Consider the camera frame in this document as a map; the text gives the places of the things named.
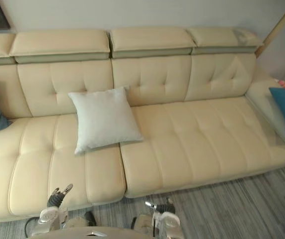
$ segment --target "gray carpet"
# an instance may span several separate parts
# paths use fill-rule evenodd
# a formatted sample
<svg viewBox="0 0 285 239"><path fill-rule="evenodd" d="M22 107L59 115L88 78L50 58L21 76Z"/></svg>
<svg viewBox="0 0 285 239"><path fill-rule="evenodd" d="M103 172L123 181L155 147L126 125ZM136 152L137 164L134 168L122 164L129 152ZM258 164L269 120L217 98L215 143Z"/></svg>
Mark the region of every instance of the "gray carpet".
<svg viewBox="0 0 285 239"><path fill-rule="evenodd" d="M285 239L285 168L196 189L124 198L92 210L99 226L129 228L133 217L150 213L145 200L164 203L168 196L187 239ZM70 216L86 211L72 211ZM0 239L23 239L25 222L0 224Z"/></svg>

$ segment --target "sectional sofa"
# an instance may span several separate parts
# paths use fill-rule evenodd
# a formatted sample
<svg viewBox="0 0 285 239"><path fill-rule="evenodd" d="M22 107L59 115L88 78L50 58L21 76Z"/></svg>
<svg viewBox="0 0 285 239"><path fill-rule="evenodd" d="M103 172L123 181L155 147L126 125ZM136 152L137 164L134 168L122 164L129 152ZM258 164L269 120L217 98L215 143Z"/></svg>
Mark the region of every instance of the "sectional sofa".
<svg viewBox="0 0 285 239"><path fill-rule="evenodd" d="M230 27L0 33L0 222L198 187L285 166L285 120L257 65L261 42ZM69 92L129 87L141 142L74 155Z"/></svg>

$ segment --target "wooden pole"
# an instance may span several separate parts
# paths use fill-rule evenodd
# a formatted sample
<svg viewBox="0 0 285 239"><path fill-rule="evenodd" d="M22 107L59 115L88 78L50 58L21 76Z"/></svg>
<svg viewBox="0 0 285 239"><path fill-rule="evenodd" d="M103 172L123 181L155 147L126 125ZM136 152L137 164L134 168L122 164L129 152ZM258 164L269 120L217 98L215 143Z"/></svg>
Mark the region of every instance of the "wooden pole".
<svg viewBox="0 0 285 239"><path fill-rule="evenodd" d="M263 46L260 46L255 54L258 58L261 53L267 48L267 46L273 41L273 39L276 37L276 35L281 31L281 29L285 26L285 14L280 19L280 21L276 24L276 26L272 29L272 31L269 33L269 35L264 39Z"/></svg>

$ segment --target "sofa seam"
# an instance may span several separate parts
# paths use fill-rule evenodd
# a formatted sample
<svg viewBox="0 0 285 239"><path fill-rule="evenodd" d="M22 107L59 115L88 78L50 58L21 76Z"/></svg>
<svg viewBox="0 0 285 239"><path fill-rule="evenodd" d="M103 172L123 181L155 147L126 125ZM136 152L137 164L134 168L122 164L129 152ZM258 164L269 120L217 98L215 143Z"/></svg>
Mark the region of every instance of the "sofa seam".
<svg viewBox="0 0 285 239"><path fill-rule="evenodd" d="M123 162L123 156L122 156L122 149L121 149L121 144L118 143L118 156L120 158L119 166L121 167L121 177L126 181L126 176L125 176L125 167L124 167L124 162ZM124 183L124 180L122 180L122 186L123 186L123 196L125 195L125 191L127 189L126 183Z"/></svg>
<svg viewBox="0 0 285 239"><path fill-rule="evenodd" d="M173 128L173 130L174 130L175 136L178 138L178 141L179 141L179 143L180 143L180 145L181 145L181 148L183 149L183 154L184 154L184 156L185 156L185 158L186 158L186 161L188 162L188 165L189 165L189 168L190 168L190 172L191 172L191 176L192 176L191 181L193 181L194 178L195 178L195 172L194 172L193 169L192 169L191 160L190 160L188 154L186 153L186 148L183 146L183 143L182 143L182 141L181 141L180 136L179 136L179 135L177 134L177 132L176 132L176 129L175 129L175 127L174 127L173 120L172 120L171 115L170 115L170 113L168 112L168 110L167 110L165 104L163 105L163 108L164 108L164 110L166 111L166 113L167 113L167 115L168 115L168 118L169 118L170 123L171 123L171 125L172 125L172 128Z"/></svg>
<svg viewBox="0 0 285 239"><path fill-rule="evenodd" d="M223 127L224 127L224 128L227 128L226 125L225 125L225 123L224 123L224 121L223 121L223 119L222 119L222 117L221 117L221 115L220 115L220 113L218 112L218 110L217 110L210 102L208 102L208 104L210 105L211 108L213 108L213 110L214 110L214 111L216 112L216 114L219 116L219 118L220 118L220 120L221 120L221 122L222 122ZM241 153L242 153L242 155L243 155L243 157L244 157L244 159L245 159L245 162L246 162L246 172L247 172L247 171L248 171L248 168L249 168L249 164L248 164L248 159L247 159L247 157L246 157L246 155L245 155L245 153L244 153L244 151L243 151L243 148L241 147L241 145L240 145L240 144L238 143L238 141L236 140L235 136L234 136L230 131L226 130L226 132L227 132L229 135L231 135L231 137L235 140L236 144L239 146L240 151L241 151Z"/></svg>
<svg viewBox="0 0 285 239"><path fill-rule="evenodd" d="M135 110L137 110L137 112L140 110L139 107L131 107L131 110L132 108L134 108ZM139 119L139 117L136 117L136 124L141 132L141 121ZM122 164L123 164L123 170L124 170L124 178L125 178L125 192L124 192L124 195L127 194L127 192L129 191L129 189L131 188L130 187L130 183L129 183L129 180L127 180L127 175L126 175L126 168L125 168L125 162L124 162L124 159L123 159L123 153L122 153L122 143L119 143L119 148L120 148L120 153L121 153L121 157L122 157Z"/></svg>
<svg viewBox="0 0 285 239"><path fill-rule="evenodd" d="M111 76L112 76L112 78L111 78L111 80L112 80L112 89L114 89L115 88L115 83L114 83L114 66L113 66L113 61L112 61L112 58L109 58L108 59L108 64L111 66L111 69L112 69L112 71L111 71Z"/></svg>
<svg viewBox="0 0 285 239"><path fill-rule="evenodd" d="M49 164L48 164L47 197L49 197L51 195L51 192L50 192L50 178L51 178L52 161L53 161L53 157L54 157L54 153L55 153L56 134L57 134L59 118L60 118L60 116L57 116L57 119L56 119L56 122L55 122L55 128L54 128L54 134L53 134L53 151L52 151L51 158L49 159Z"/></svg>
<svg viewBox="0 0 285 239"><path fill-rule="evenodd" d="M244 119L244 121L245 121L245 117L243 116L243 113L242 113L241 109L238 108L237 105L234 104L234 102L233 102L233 105L234 105L234 107L240 112L241 117L242 117L242 118ZM267 149L267 152L268 152L270 161L272 161L272 157L271 157L271 153L270 153L270 149L269 149L268 145L266 145L266 144L263 142L263 140L261 139L261 136L260 136L259 134L257 134L257 132L256 132L255 130L253 130L252 127L250 127L250 128L251 128L251 131L257 136L257 138L258 138L258 139L260 140L260 142L263 144L263 146Z"/></svg>
<svg viewBox="0 0 285 239"><path fill-rule="evenodd" d="M161 179L161 188L163 188L164 179L163 179L162 169L160 168L160 163L159 163L159 161L158 161L158 156L157 156L156 150L155 150L155 148L154 148L154 146L153 146L153 144L152 144L151 138L148 140L148 143L150 144L150 147L151 147L151 149L152 149L152 151L153 151L153 154L154 154L154 156L155 156L156 164L157 164L157 167L158 167L158 172L159 172L159 174L160 174L160 179Z"/></svg>
<svg viewBox="0 0 285 239"><path fill-rule="evenodd" d="M30 109L30 107L29 107L29 105L28 105L27 98L26 98L26 96L25 96L25 92L24 92L24 90L23 90L22 80L21 80L21 77L20 77L20 75L19 75L19 70L18 70L18 68L19 68L19 65L16 66L16 73L17 73L17 76L18 76L19 86L20 86L20 89L22 90L22 94L23 94L23 97L24 97L25 102L26 102L26 107L27 107L27 109L28 109L28 111L29 111L29 114L30 114L29 117L33 117L32 111L31 111L31 109Z"/></svg>
<svg viewBox="0 0 285 239"><path fill-rule="evenodd" d="M205 135L205 133L200 129L200 124L199 124L199 121L197 119L197 116L196 114L193 112L193 110L188 106L188 103L186 103L186 106L187 108L191 111L191 114L193 115L193 117L195 118L198 126L199 126L199 132L203 135L203 137L206 139L207 142L209 142L209 146L210 148L212 149L212 151L214 152L215 156L216 156L216 159L219 163L219 175L218 177L220 177L222 175L222 163L221 163L221 160L220 160L220 157L219 157L219 154L217 153L217 150L215 149L215 147L213 146L212 142L208 139L208 137Z"/></svg>
<svg viewBox="0 0 285 239"><path fill-rule="evenodd" d="M82 70L82 82L84 84L84 89L87 92L88 89L87 89L86 83L85 83L85 72L84 72L84 63L83 63L83 61L81 61L80 64L81 64L81 70Z"/></svg>
<svg viewBox="0 0 285 239"><path fill-rule="evenodd" d="M237 73L238 73L238 68L239 68L239 59L238 59L238 57L237 56L234 56L234 59L233 59L233 61L231 62L231 64L230 64L230 66L232 66L232 65L235 65L234 67L235 67L235 70L234 70L234 72L232 72L232 74L231 74L231 79L230 79L230 81L231 81L231 93L233 93L234 92L234 90L235 90L235 84L234 84L234 78L235 78L235 76L237 75Z"/></svg>
<svg viewBox="0 0 285 239"><path fill-rule="evenodd" d="M168 70L169 70L169 67L168 67L168 61L169 59L166 60L166 77L165 77L165 80L164 80L164 83L163 83L163 95L164 97L166 97L166 81L167 81L167 77L168 77Z"/></svg>
<svg viewBox="0 0 285 239"><path fill-rule="evenodd" d="M54 82L53 82L53 76L52 76L52 64L51 64L51 63L48 63L48 67L49 67L50 80L51 80L52 87L53 87L54 94L55 94L56 104L58 104L57 91L56 91L56 89L55 89Z"/></svg>
<svg viewBox="0 0 285 239"><path fill-rule="evenodd" d="M8 186L8 193L7 193L7 209L8 209L8 212L15 216L15 214L12 212L12 210L10 209L10 193L11 193L11 187L12 187L12 183L13 183L13 176L14 176L14 172L15 172L15 169L16 169L16 166L17 166L17 163L18 163L18 158L21 156L21 149L22 149L22 142L23 142L23 139L24 139L24 136L25 136L25 133L26 133L26 130L27 130L27 126L30 124L30 121L32 119L29 118L28 121L26 122L25 126L24 126L24 129L23 129L23 132L22 132L22 135L21 135L21 139L20 139L20 143L19 143L19 152L18 152L18 156L16 157L16 160L15 160L15 163L14 163L14 166L13 166L13 169L12 169L12 174L11 174L11 178L10 178L10 181L9 181L9 186Z"/></svg>
<svg viewBox="0 0 285 239"><path fill-rule="evenodd" d="M142 77L143 77L143 71L142 71L142 59L136 59L139 61L139 97L142 97Z"/></svg>
<svg viewBox="0 0 285 239"><path fill-rule="evenodd" d="M92 203L92 201L90 200L89 192L88 192L88 183L87 183L87 181L88 181L89 177L88 177L88 173L87 173L87 166L88 166L88 164L87 164L87 160L86 160L86 159L87 159L87 150L85 150L85 154L84 154L84 165L85 165L85 192L86 192L87 202L92 205L93 203Z"/></svg>
<svg viewBox="0 0 285 239"><path fill-rule="evenodd" d="M214 58L214 60L213 60L214 68L213 68L212 75L209 78L209 82L212 82L212 80L214 79L214 76L216 75L216 70L217 70L217 56L215 54L213 54L212 57Z"/></svg>
<svg viewBox="0 0 285 239"><path fill-rule="evenodd" d="M185 93L185 96L184 96L184 99L183 99L184 102L186 101L188 93L189 93L189 87L190 87L190 82L191 82L191 72L192 72L192 69L193 69L192 68L193 57L192 57L192 55L189 55L189 56L190 56L190 70L188 71L189 72L189 81L188 81L186 93Z"/></svg>

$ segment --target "sofa armrest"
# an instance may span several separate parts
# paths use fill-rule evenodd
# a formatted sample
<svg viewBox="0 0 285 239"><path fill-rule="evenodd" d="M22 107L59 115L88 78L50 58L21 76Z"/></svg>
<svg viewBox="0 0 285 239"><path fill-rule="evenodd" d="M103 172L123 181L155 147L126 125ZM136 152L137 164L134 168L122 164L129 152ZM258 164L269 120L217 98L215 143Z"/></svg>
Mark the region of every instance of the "sofa armrest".
<svg viewBox="0 0 285 239"><path fill-rule="evenodd" d="M274 101L269 87L280 86L272 77L257 66L253 75L253 81L245 96L285 141L285 119Z"/></svg>

